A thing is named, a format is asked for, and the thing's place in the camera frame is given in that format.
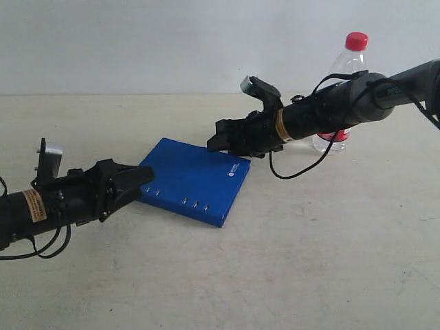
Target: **white table surface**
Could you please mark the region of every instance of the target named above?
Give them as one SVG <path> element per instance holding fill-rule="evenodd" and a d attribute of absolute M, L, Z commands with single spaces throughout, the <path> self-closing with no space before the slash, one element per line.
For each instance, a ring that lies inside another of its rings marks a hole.
<path fill-rule="evenodd" d="M 162 137 L 205 146 L 216 120 L 260 103 L 11 96 L 0 108 L 0 175 L 18 191 L 43 137 L 63 145 L 60 175 L 110 157 L 138 164 Z M 287 146 L 276 168 L 313 162 L 310 144 Z M 0 329 L 438 329 L 439 187 L 440 132 L 400 107 L 298 179 L 253 159 L 221 229 L 134 202 L 74 227 L 54 259 L 3 261 Z M 26 252 L 22 241 L 1 254 Z"/>

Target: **clear plastic bottle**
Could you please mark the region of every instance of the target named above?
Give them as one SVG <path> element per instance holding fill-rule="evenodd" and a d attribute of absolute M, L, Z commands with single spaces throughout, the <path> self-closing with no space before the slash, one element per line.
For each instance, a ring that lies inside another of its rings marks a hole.
<path fill-rule="evenodd" d="M 345 48 L 342 53 L 336 58 L 331 66 L 329 74 L 352 74 L 354 72 L 367 69 L 367 64 L 364 57 L 364 50 L 368 45 L 369 38 L 365 33 L 352 32 L 346 36 Z M 336 136 L 335 142 L 329 151 L 329 155 L 335 155 L 345 149 L 347 140 L 350 136 L 350 130 L 346 129 L 340 131 Z M 329 146 L 331 138 L 334 133 L 318 133 L 313 136 L 313 146 L 316 150 L 324 153 Z"/>

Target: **plastic bottle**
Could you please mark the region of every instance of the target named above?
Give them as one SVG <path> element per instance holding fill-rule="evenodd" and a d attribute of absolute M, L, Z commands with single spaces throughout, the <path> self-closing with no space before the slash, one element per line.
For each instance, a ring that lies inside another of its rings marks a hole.
<path fill-rule="evenodd" d="M 346 36 L 345 48 L 332 64 L 329 74 L 352 74 L 366 70 L 367 65 L 364 50 L 368 45 L 369 38 L 365 33 L 352 32 Z M 331 146 L 329 155 L 335 155 L 345 149 L 351 129 L 340 131 Z M 318 133 L 313 136 L 313 146 L 316 150 L 324 153 L 329 146 L 334 133 Z"/>

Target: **red bottle cap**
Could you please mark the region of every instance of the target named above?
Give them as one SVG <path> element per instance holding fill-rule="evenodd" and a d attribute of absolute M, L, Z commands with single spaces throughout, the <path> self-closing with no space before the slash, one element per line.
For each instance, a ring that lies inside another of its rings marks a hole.
<path fill-rule="evenodd" d="M 345 47 L 349 50 L 360 52 L 365 50 L 369 43 L 369 36 L 362 32 L 352 32 L 346 36 Z"/>

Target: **white wall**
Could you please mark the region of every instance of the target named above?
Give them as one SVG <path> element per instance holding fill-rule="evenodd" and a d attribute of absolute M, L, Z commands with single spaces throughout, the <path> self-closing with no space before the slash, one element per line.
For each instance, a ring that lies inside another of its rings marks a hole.
<path fill-rule="evenodd" d="M 0 94 L 240 92 L 246 74 L 310 90 L 346 34 L 372 70 L 440 57 L 440 1 L 2 0 Z"/>

